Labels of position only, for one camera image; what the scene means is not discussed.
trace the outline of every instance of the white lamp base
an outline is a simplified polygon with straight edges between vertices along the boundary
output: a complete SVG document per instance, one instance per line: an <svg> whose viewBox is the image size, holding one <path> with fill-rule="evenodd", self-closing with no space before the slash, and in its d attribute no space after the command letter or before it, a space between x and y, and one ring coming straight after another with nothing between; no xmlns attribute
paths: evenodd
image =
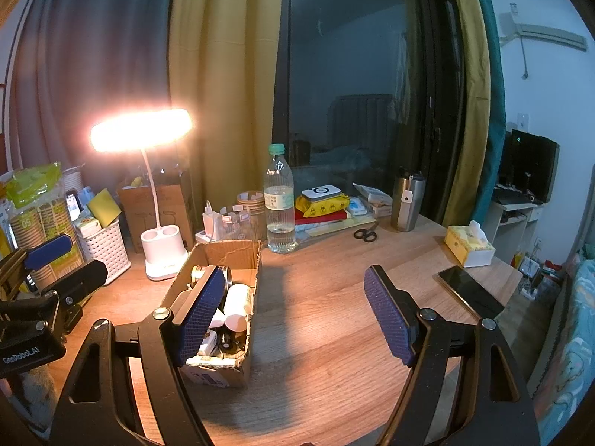
<svg viewBox="0 0 595 446"><path fill-rule="evenodd" d="M148 229L141 235L145 252L145 273L153 281L174 277L188 258L188 251L174 224Z"/></svg>
<svg viewBox="0 0 595 446"><path fill-rule="evenodd" d="M168 278L175 277L182 265L186 262L188 258L188 252L181 256L178 263L173 263L171 265L162 265L161 263L149 263L145 260L145 273L149 280L153 280L153 282L159 282L161 280L167 280Z"/></svg>

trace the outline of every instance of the clear plastic container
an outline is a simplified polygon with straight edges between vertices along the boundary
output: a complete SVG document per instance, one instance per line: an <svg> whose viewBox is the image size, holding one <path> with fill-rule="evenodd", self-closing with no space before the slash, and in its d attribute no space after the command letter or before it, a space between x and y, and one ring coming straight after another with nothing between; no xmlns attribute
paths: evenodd
<svg viewBox="0 0 595 446"><path fill-rule="evenodd" d="M271 144L272 157L264 176L268 247L275 253L291 253L298 247L293 211L293 174L283 157L284 144Z"/></svg>

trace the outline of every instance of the floor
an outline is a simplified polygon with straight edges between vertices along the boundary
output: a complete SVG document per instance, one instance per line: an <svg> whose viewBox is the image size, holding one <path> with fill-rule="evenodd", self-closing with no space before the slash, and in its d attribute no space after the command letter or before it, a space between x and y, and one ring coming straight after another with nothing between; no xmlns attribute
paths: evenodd
<svg viewBox="0 0 595 446"><path fill-rule="evenodd" d="M496 318L512 354L517 360L525 380L537 362L551 319L551 309L515 293L504 311ZM444 378L440 400L425 443L436 441L444 435L454 398L459 369L455 368ZM374 430L348 446L374 446L382 428Z"/></svg>

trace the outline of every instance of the wall switch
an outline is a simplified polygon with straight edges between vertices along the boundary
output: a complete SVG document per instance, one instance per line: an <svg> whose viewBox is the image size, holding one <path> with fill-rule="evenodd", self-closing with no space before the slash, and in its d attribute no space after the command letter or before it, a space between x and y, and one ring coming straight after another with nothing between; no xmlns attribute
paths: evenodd
<svg viewBox="0 0 595 446"><path fill-rule="evenodd" d="M529 132L529 114L519 112L517 114L517 126L523 132Z"/></svg>

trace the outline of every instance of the bottle label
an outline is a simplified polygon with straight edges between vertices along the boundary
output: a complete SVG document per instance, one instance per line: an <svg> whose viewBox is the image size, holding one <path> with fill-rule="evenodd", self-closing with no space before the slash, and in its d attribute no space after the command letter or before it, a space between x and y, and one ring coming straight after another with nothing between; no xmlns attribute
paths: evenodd
<svg viewBox="0 0 595 446"><path fill-rule="evenodd" d="M293 208L293 193L264 194L264 205L269 209L282 210Z"/></svg>

